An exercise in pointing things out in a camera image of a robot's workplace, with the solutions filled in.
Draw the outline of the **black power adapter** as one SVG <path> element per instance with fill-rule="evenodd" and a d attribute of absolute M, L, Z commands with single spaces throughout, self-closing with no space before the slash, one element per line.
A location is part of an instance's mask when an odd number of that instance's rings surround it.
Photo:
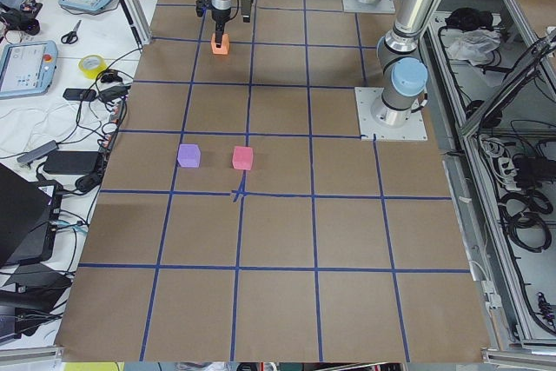
<path fill-rule="evenodd" d="M 86 175 L 96 168 L 97 151 L 55 150 L 48 154 L 43 170 L 52 175 Z"/>

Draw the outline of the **yellow tape roll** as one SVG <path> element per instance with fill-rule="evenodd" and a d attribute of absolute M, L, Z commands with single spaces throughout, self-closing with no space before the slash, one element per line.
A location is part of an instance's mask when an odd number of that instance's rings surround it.
<path fill-rule="evenodd" d="M 108 64 L 102 56 L 91 54 L 84 56 L 79 61 L 78 68 L 86 78 L 95 80 L 108 68 Z"/>

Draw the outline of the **black scissors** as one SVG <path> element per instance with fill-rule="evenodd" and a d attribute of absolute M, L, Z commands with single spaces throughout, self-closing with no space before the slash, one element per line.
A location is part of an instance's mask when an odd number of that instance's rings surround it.
<path fill-rule="evenodd" d="M 74 43 L 77 42 L 77 40 L 78 40 L 77 31 L 78 31 L 78 29 L 79 29 L 79 27 L 80 27 L 81 22 L 82 22 L 82 21 L 79 20 L 71 31 L 69 31 L 68 33 L 66 33 L 66 34 L 64 34 L 63 36 L 61 36 L 60 42 L 61 42 L 62 44 L 68 44 L 68 45 L 70 45 L 70 44 L 74 44 Z"/>

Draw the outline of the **teach pendant near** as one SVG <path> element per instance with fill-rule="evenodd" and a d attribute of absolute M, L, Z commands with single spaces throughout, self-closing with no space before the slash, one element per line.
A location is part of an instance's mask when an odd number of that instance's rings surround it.
<path fill-rule="evenodd" d="M 47 92 L 56 70 L 53 41 L 15 43 L 1 56 L 1 98 L 39 96 Z"/>

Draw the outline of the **pink foam block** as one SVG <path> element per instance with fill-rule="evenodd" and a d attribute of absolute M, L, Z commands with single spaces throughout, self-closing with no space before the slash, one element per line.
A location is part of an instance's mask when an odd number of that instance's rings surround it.
<path fill-rule="evenodd" d="M 232 166 L 237 170 L 251 170 L 254 162 L 254 151 L 249 146 L 234 146 Z"/>

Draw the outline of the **purple foam block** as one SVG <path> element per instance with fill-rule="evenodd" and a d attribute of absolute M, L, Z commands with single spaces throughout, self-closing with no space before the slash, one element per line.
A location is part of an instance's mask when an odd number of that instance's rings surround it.
<path fill-rule="evenodd" d="M 181 168 L 197 169 L 201 164 L 201 150 L 195 143 L 183 143 L 179 145 L 177 163 Z"/>

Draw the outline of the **orange foam block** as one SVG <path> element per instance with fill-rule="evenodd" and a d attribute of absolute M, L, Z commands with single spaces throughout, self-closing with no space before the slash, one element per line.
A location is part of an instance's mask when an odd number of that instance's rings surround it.
<path fill-rule="evenodd" d="M 221 47 L 221 45 L 214 44 L 214 34 L 211 37 L 211 49 L 212 53 L 215 55 L 227 55 L 229 53 L 230 42 L 229 36 L 227 34 L 227 47 Z"/>

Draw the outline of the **black laptop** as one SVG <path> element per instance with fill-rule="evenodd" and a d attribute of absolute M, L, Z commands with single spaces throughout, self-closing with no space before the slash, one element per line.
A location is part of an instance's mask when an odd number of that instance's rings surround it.
<path fill-rule="evenodd" d="M 54 222 L 62 203 L 61 184 L 29 182 L 1 167 L 1 265 L 49 260 L 56 237 Z"/>

